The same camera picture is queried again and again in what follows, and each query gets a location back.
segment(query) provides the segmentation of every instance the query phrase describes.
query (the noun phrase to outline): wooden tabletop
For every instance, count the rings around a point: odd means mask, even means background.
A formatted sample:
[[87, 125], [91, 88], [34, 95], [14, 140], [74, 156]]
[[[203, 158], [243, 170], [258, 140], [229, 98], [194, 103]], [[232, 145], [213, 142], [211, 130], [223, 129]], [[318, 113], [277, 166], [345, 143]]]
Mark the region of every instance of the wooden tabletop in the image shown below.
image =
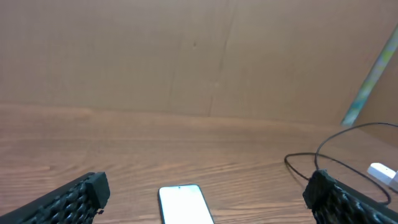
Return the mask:
[[[0, 215], [93, 171], [105, 171], [111, 198], [95, 223], [160, 223], [160, 187], [200, 185], [217, 224], [315, 223], [305, 181], [283, 163], [314, 152], [339, 126], [196, 118], [84, 108], [0, 105]], [[365, 172], [372, 162], [398, 170], [398, 150], [355, 130], [322, 153]], [[313, 157], [291, 159], [305, 175]], [[374, 198], [375, 186], [334, 162], [329, 173]], [[398, 211], [398, 196], [389, 206]]]

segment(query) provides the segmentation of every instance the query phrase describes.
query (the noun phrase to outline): white plug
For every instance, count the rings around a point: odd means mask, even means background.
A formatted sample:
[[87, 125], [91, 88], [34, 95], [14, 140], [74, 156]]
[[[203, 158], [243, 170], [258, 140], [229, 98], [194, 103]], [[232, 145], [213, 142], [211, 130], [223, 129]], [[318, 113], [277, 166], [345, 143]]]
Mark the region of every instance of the white plug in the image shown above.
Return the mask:
[[379, 162], [372, 163], [368, 168], [368, 174], [392, 187], [394, 190], [398, 190], [398, 172], [393, 171], [385, 165]]

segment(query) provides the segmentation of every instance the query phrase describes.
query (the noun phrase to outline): beige wall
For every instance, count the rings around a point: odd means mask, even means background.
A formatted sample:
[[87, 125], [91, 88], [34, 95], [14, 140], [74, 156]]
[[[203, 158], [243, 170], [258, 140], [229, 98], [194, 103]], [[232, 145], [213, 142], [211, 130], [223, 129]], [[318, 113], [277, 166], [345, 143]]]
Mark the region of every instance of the beige wall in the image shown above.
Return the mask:
[[2, 0], [0, 102], [338, 124], [391, 0]]
[[[398, 124], [398, 53], [392, 56], [384, 73], [374, 87], [368, 101], [356, 120], [356, 124], [389, 122]], [[398, 128], [370, 126], [363, 128], [385, 142], [398, 146]]]

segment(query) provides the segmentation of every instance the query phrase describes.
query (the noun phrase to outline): white smartphone screen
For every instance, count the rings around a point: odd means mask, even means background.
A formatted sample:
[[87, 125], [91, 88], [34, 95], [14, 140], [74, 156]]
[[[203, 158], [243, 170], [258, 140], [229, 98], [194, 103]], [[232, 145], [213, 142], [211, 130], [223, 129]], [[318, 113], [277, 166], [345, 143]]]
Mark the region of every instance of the white smartphone screen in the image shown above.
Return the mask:
[[199, 186], [159, 189], [164, 224], [214, 224]]

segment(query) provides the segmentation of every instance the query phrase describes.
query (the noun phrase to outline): cable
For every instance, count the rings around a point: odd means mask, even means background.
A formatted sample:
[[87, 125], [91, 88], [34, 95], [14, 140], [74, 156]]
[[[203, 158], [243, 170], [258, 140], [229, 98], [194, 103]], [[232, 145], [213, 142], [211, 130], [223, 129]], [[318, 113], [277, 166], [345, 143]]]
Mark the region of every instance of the cable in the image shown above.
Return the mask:
[[358, 171], [358, 170], [356, 170], [356, 169], [350, 167], [349, 165], [345, 164], [344, 162], [341, 162], [341, 161], [339, 161], [339, 160], [337, 160], [337, 159], [334, 159], [334, 158], [332, 158], [332, 157], [330, 157], [330, 156], [326, 156], [326, 155], [323, 155], [323, 154], [320, 154], [320, 153], [319, 153], [319, 151], [320, 151], [320, 149], [322, 148], [322, 146], [323, 146], [326, 142], [328, 142], [329, 140], [333, 139], [334, 137], [339, 136], [340, 134], [343, 134], [343, 133], [345, 133], [345, 132], [347, 132], [347, 131], [351, 131], [351, 130], [356, 129], [356, 128], [362, 128], [362, 127], [364, 127], [364, 126], [375, 125], [375, 124], [383, 124], [383, 125], [388, 125], [388, 126], [393, 126], [393, 127], [395, 127], [395, 128], [398, 128], [398, 125], [396, 125], [396, 124], [384, 123], [384, 122], [365, 123], [365, 124], [360, 124], [360, 125], [357, 125], [357, 126], [353, 126], [353, 127], [351, 127], [351, 128], [348, 128], [348, 129], [342, 130], [342, 131], [340, 131], [340, 132], [337, 132], [336, 134], [334, 134], [334, 135], [328, 137], [327, 139], [325, 139], [325, 140], [318, 146], [317, 152], [300, 152], [300, 153], [294, 153], [294, 154], [288, 154], [288, 155], [286, 155], [286, 156], [285, 156], [285, 159], [284, 159], [285, 165], [286, 165], [287, 167], [291, 168], [297, 175], [301, 176], [301, 178], [303, 178], [303, 179], [305, 179], [305, 180], [309, 180], [308, 177], [304, 176], [304, 175], [301, 174], [297, 169], [295, 169], [295, 168], [290, 164], [290, 162], [287, 160], [287, 158], [292, 157], [292, 156], [309, 156], [309, 155], [315, 155], [315, 157], [314, 157], [314, 164], [315, 164], [315, 168], [316, 168], [317, 170], [319, 170], [318, 156], [324, 157], [324, 158], [327, 158], [327, 159], [330, 159], [330, 160], [332, 160], [332, 161], [335, 161], [335, 162], [339, 163], [340, 165], [345, 166], [346, 168], [352, 170], [353, 172], [359, 174], [361, 177], [364, 177], [366, 180], [372, 182], [372, 183], [373, 183], [376, 187], [378, 187], [378, 188], [384, 193], [384, 195], [386, 195], [386, 197], [387, 197], [387, 201], [386, 201], [386, 202], [380, 202], [380, 203], [383, 204], [383, 205], [388, 205], [388, 204], [391, 203], [391, 196], [390, 196], [390, 194], [389, 194], [381, 185], [379, 185], [376, 181], [372, 180], [370, 177], [364, 175], [364, 174], [361, 173], [360, 171]]

